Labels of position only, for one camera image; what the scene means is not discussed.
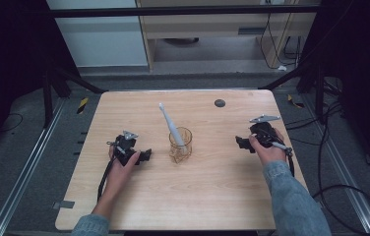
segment white toothbrush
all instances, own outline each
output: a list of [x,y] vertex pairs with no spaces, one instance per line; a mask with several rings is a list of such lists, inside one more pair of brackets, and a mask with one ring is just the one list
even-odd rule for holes
[[182,140],[181,135],[179,135],[179,132],[176,129],[175,124],[173,124],[173,121],[170,119],[170,117],[167,115],[166,111],[164,110],[163,103],[159,104],[159,108],[164,115],[164,119],[166,119],[167,127],[169,128],[170,134],[172,134],[173,139],[175,140],[176,144],[182,147],[183,153],[186,153],[186,147],[184,145],[184,141]]

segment wooden table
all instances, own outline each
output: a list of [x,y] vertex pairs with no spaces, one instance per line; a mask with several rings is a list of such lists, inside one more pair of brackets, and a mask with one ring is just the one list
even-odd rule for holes
[[[215,101],[223,99],[224,107]],[[193,134],[192,155],[172,162],[169,131],[158,104],[176,126]],[[257,154],[240,149],[235,136],[248,138],[249,119],[280,115],[269,90],[112,91],[102,95],[72,176],[56,227],[70,230],[91,213],[108,162],[108,145],[123,130],[138,134],[135,150],[151,148],[150,161],[135,167],[110,228],[114,230],[274,229],[271,196]],[[272,121],[292,147],[282,120]],[[296,178],[304,185],[294,156]]]

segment aluminum rail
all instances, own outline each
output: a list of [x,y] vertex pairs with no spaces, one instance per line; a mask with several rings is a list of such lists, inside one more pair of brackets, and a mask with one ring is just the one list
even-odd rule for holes
[[[313,111],[314,102],[311,100],[311,98],[308,94],[301,94],[303,100],[306,103],[306,107],[310,111],[311,115],[315,117],[315,113]],[[319,124],[319,122],[315,122],[316,127],[321,135],[324,135],[324,129]],[[341,158],[341,155],[333,142],[332,137],[329,137],[326,141],[326,148],[329,151],[330,159],[333,163],[333,166],[336,170],[336,173],[338,174],[340,180],[345,185],[349,185],[355,188],[359,189],[359,186],[357,185],[356,181],[354,180],[353,176],[348,171],[347,166],[344,164],[344,161]],[[346,190],[346,193],[350,199],[350,202],[356,211],[357,216],[359,217],[360,222],[362,223],[363,228],[367,233],[370,233],[370,205],[366,198],[353,190]]]
[[11,191],[6,203],[3,205],[0,211],[0,235],[3,235],[8,223],[11,220],[11,217],[14,214],[14,211],[19,204],[23,193],[26,190],[26,187],[31,179],[32,174],[34,173],[35,168],[37,167],[38,162],[41,159],[43,151],[56,127],[57,121],[62,113],[62,108],[65,103],[64,98],[60,98],[56,104],[55,108],[55,116],[51,120],[48,127],[44,128],[40,134],[40,137],[35,144],[31,155],[26,162],[25,167],[23,168],[19,179],[17,180],[16,184],[14,185],[13,190]]

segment small round object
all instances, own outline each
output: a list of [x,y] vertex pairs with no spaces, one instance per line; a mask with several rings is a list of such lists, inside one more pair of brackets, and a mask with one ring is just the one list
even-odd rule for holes
[[216,107],[224,107],[225,106],[225,101],[223,99],[217,99],[215,102],[214,102],[214,105]]

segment hand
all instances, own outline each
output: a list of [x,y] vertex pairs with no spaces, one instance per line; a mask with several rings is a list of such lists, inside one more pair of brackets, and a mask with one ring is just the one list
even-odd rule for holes
[[[108,152],[109,158],[112,158],[113,152],[114,146],[110,146]],[[125,166],[123,166],[118,159],[114,160],[112,163],[112,168],[109,171],[106,179],[105,190],[93,209],[93,214],[99,214],[107,219],[110,219],[116,199],[123,191],[124,186],[127,184],[133,171],[133,167],[139,159],[139,155],[139,152],[135,152]]]
[[[280,131],[275,129],[275,132],[277,133],[277,136],[283,141],[283,135],[280,133]],[[255,138],[255,135],[249,136],[249,142],[250,142],[250,145],[258,153],[263,166],[265,166],[271,161],[276,161],[276,160],[286,161],[285,152],[281,148],[274,147],[274,146],[269,147],[269,148],[263,147],[259,143],[259,141]]]
[[[110,146],[108,151],[108,156],[111,159],[112,154],[114,152],[114,146]],[[133,167],[135,163],[139,159],[140,153],[135,152],[127,162],[125,166],[123,166],[118,159],[115,159],[112,163],[112,168],[108,173],[106,179],[106,187],[103,192],[103,195],[107,195],[112,198],[116,198],[121,191],[123,190],[124,186],[127,184],[131,172],[133,171]]]

